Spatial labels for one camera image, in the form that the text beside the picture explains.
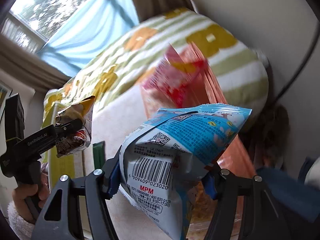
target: white fleece sleeve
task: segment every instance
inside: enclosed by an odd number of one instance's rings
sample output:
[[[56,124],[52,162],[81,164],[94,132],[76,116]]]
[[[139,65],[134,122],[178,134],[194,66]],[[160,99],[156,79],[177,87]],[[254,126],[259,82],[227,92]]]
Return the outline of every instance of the white fleece sleeve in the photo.
[[[21,240],[30,240],[35,225],[25,221],[17,212],[13,201],[8,206],[9,224]]]

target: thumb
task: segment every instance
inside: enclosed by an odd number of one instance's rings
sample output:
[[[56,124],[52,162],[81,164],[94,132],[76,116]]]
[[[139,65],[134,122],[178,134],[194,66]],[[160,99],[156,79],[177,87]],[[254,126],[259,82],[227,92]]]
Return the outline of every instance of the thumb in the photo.
[[[38,185],[21,184],[13,192],[13,199],[25,199],[28,196],[33,196],[38,192]]]

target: silver bolt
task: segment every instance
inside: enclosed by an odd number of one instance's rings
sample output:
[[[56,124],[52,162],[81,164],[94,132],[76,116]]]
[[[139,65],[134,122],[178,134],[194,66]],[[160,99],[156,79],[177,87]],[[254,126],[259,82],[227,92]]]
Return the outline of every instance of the silver bolt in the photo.
[[[227,176],[227,175],[230,174],[230,171],[227,170],[227,169],[222,169],[222,170],[221,170],[221,174],[224,175],[224,176]]]
[[[96,175],[96,176],[100,175],[101,173],[102,173],[102,169],[96,169],[93,172],[93,174]]]
[[[62,176],[60,177],[60,180],[61,180],[61,181],[66,181],[68,178],[69,178],[68,175],[62,175]]]
[[[262,181],[262,178],[257,175],[257,176],[254,176],[254,180],[255,180],[256,182],[261,182],[261,181]]]

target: food package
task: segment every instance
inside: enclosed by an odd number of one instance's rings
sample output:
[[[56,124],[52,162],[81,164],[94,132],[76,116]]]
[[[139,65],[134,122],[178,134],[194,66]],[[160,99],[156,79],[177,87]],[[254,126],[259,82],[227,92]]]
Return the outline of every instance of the food package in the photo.
[[[195,61],[184,62],[170,46],[164,54],[164,59],[144,82],[143,87],[145,89],[157,88],[181,108],[189,85],[207,65],[207,60],[200,57]]]
[[[82,121],[82,128],[74,134],[56,141],[57,157],[66,156],[86,149],[91,142],[92,111],[95,96],[84,99],[65,109],[58,111],[56,125],[64,124],[79,118]]]
[[[224,104],[159,109],[122,144],[121,192],[171,239],[184,239],[196,186],[250,113]]]

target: human hand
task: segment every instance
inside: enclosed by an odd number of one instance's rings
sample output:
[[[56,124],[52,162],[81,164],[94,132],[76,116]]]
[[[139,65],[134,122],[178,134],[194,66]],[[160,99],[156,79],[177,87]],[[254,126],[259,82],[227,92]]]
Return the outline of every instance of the human hand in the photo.
[[[48,177],[44,173],[41,173],[41,183],[43,186],[41,187],[39,192],[37,184],[21,184],[12,192],[12,198],[14,205],[16,206],[17,213],[29,223],[34,223],[35,221],[24,199],[28,196],[33,196],[38,192],[38,196],[40,199],[39,207],[43,208],[44,203],[50,194],[48,188]]]

